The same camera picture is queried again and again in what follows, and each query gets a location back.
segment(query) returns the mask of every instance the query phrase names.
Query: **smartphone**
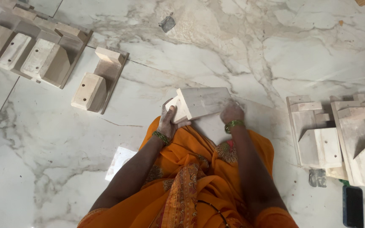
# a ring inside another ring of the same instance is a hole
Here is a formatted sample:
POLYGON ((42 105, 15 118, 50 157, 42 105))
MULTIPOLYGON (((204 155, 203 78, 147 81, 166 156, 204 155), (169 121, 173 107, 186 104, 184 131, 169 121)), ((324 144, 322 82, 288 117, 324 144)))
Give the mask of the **smartphone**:
POLYGON ((343 224, 350 228, 364 228, 362 189, 343 186, 343 224))

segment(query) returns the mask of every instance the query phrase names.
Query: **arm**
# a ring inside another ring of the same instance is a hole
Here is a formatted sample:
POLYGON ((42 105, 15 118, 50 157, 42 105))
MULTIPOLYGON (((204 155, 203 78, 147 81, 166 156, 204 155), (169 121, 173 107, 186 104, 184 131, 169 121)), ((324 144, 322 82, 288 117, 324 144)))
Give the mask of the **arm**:
MULTIPOLYGON (((236 103, 230 103, 221 113, 221 119, 225 124, 244 120, 244 112, 236 103)), ((266 208, 276 206, 287 210, 246 127, 237 125, 231 127, 230 131, 236 144, 239 176, 251 222, 266 208)))
MULTIPOLYGON (((171 119, 175 115, 175 108, 171 106, 169 111, 165 109, 165 104, 170 100, 163 104, 157 131, 171 141, 178 128, 190 125, 191 122, 181 122, 178 125, 171 123, 171 119)), ((152 136, 143 148, 115 174, 90 211, 98 208, 111 208, 139 192, 163 147, 164 142, 160 138, 152 136)))

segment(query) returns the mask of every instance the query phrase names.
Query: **hand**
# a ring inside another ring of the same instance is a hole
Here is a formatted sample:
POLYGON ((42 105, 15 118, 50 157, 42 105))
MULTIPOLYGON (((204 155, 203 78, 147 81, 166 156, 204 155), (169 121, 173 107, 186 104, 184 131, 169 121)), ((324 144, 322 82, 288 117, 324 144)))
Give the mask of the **hand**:
POLYGON ((221 120, 224 124, 228 124, 236 120, 244 121, 245 113, 236 101, 231 100, 221 112, 221 120))
POLYGON ((169 111, 167 111, 167 109, 165 108, 165 105, 171 100, 172 98, 163 104, 163 107, 161 108, 160 123, 159 127, 157 128, 157 131, 165 135, 170 141, 173 139, 174 134, 176 133, 178 128, 191 125, 191 121, 184 121, 178 124, 174 124, 171 122, 174 115, 176 114, 176 108, 174 106, 170 106, 169 111))

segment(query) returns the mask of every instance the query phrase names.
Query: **green bangle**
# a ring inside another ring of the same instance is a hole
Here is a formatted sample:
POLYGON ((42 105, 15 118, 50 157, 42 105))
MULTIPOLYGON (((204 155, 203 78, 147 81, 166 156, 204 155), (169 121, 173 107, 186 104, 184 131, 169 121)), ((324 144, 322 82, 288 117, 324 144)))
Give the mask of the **green bangle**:
POLYGON ((160 133, 160 132, 158 132, 158 131, 155 131, 155 132, 153 132, 153 134, 152 134, 153 136, 157 136, 157 137, 159 137, 160 139, 161 139, 161 141, 163 141, 164 142, 164 145, 165 146, 168 146, 168 145, 170 145, 170 141, 168 140, 168 138, 165 136, 165 135, 163 135, 162 133, 160 133))
POLYGON ((241 125, 241 126, 244 126, 245 125, 245 122, 244 121, 241 121, 241 120, 235 120, 235 121, 231 121, 229 123, 227 123, 225 125, 225 132, 230 134, 230 128, 231 127, 234 127, 234 126, 237 126, 237 125, 241 125))

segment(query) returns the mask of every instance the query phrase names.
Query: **orange saree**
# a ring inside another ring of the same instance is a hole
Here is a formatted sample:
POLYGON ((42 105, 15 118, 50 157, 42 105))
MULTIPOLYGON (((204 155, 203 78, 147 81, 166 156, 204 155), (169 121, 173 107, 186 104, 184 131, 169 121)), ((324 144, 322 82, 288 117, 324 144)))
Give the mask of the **orange saree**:
MULTIPOLYGON (((148 128, 141 148, 152 137, 159 120, 156 118, 148 128)), ((272 175, 274 150, 270 141, 248 132, 272 175)), ((234 142, 215 147, 186 126, 177 130, 172 143, 162 149, 138 193, 112 208, 91 211, 78 228, 216 228, 226 224, 232 228, 297 228, 285 210, 275 207, 263 210, 250 224, 234 142)))

